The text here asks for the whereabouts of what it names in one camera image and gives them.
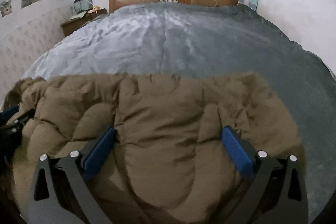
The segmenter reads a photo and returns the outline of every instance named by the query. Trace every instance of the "gray blanket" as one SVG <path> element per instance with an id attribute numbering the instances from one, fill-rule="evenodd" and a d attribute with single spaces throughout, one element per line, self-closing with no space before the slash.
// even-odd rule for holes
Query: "gray blanket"
<path id="1" fill-rule="evenodd" d="M 336 83 L 323 62 L 244 5 L 156 3 L 123 7 L 43 54 L 24 77 L 255 71 L 293 115 L 307 156 L 310 221 L 336 186 Z"/>

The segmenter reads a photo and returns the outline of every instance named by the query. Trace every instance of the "bed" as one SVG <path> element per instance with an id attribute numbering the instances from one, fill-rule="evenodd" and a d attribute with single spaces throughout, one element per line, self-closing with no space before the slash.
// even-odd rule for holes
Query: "bed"
<path id="1" fill-rule="evenodd" d="M 59 42 L 24 77 L 258 73 L 278 93 L 303 138 L 311 222 L 336 186 L 334 76 L 319 57 L 247 6 L 237 5 L 238 0 L 177 2 L 110 0 L 110 15 Z"/>

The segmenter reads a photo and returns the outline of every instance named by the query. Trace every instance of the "metal screw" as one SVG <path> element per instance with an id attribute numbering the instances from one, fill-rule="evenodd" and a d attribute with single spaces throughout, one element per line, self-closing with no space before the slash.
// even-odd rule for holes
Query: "metal screw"
<path id="1" fill-rule="evenodd" d="M 294 155 L 290 155 L 290 156 L 289 156 L 289 159 L 290 159 L 291 161 L 297 161 L 297 157 L 294 156 Z"/>
<path id="2" fill-rule="evenodd" d="M 45 161 L 48 158 L 46 154 L 40 156 L 40 161 Z"/>
<path id="3" fill-rule="evenodd" d="M 78 155 L 79 155 L 79 152 L 77 150 L 74 150 L 70 153 L 71 158 L 76 158 L 76 157 L 78 157 Z"/>
<path id="4" fill-rule="evenodd" d="M 258 155 L 259 155 L 260 158 L 266 158 L 267 157 L 267 153 L 265 151 L 262 151 L 262 150 L 258 152 Z"/>

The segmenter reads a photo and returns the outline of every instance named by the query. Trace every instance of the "brown down jacket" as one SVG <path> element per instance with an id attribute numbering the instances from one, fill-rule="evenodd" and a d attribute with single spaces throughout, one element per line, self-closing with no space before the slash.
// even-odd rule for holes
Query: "brown down jacket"
<path id="1" fill-rule="evenodd" d="M 221 143 L 230 125 L 256 150 L 305 165 L 296 124 L 255 73 L 60 76 L 19 81 L 4 107 L 36 109 L 11 163 L 23 217 L 39 156 L 63 157 L 112 126 L 118 143 L 88 187 L 114 224 L 216 223 L 246 191 Z"/>

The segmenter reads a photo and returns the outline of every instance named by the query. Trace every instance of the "wooden bedside table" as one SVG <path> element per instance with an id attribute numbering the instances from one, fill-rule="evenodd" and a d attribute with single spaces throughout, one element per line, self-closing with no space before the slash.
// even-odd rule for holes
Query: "wooden bedside table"
<path id="1" fill-rule="evenodd" d="M 98 15 L 105 15 L 107 14 L 106 9 L 97 10 Z M 81 26 L 83 26 L 86 22 L 91 21 L 92 19 L 96 18 L 96 12 L 91 14 L 86 13 L 85 16 L 82 18 L 75 18 L 73 20 L 64 22 L 61 24 L 61 28 L 63 30 L 64 36 L 67 37 L 73 32 L 77 31 Z"/>

